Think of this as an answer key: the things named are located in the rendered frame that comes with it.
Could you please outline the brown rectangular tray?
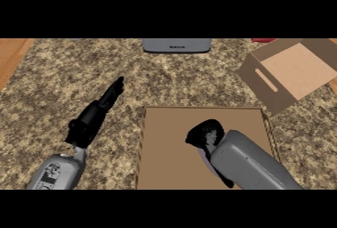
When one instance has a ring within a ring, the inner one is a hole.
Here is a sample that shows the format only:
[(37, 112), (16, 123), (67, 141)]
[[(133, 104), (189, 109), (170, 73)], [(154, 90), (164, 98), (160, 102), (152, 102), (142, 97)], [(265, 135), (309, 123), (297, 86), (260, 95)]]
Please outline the brown rectangular tray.
[(274, 156), (269, 119), (260, 108), (160, 107), (145, 108), (141, 122), (136, 188), (139, 190), (223, 190), (226, 185), (209, 169), (201, 152), (186, 143), (186, 133), (209, 119), (235, 129)]

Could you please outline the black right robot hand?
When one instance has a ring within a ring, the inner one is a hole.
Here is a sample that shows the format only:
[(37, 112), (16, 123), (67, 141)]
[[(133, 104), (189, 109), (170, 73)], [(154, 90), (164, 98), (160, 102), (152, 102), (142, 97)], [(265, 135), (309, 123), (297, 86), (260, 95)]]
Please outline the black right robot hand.
[(207, 134), (212, 132), (216, 132), (213, 145), (218, 145), (223, 139), (223, 126), (216, 119), (206, 120), (189, 130), (186, 143), (203, 148), (207, 145)]

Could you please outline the open cardboard box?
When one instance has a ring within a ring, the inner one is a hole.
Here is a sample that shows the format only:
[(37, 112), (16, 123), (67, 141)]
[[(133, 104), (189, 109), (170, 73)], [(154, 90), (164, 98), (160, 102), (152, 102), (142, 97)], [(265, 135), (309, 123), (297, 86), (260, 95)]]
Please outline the open cardboard box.
[(280, 38), (247, 54), (238, 75), (277, 115), (337, 78), (337, 44)]

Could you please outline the grey appliance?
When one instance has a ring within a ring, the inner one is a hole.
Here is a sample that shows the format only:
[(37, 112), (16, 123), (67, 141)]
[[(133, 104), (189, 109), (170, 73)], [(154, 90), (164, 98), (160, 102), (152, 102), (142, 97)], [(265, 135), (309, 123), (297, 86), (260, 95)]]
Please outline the grey appliance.
[(212, 49), (210, 38), (144, 38), (148, 53), (206, 53)]

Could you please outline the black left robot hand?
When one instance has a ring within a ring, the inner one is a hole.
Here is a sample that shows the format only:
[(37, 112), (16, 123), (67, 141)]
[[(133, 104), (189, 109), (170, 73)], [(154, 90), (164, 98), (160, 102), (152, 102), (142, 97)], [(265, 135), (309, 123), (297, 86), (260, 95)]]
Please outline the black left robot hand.
[(68, 135), (65, 142), (86, 149), (99, 132), (102, 122), (116, 100), (124, 92), (124, 78), (120, 77), (107, 89), (102, 98), (95, 100), (79, 117), (68, 123)]

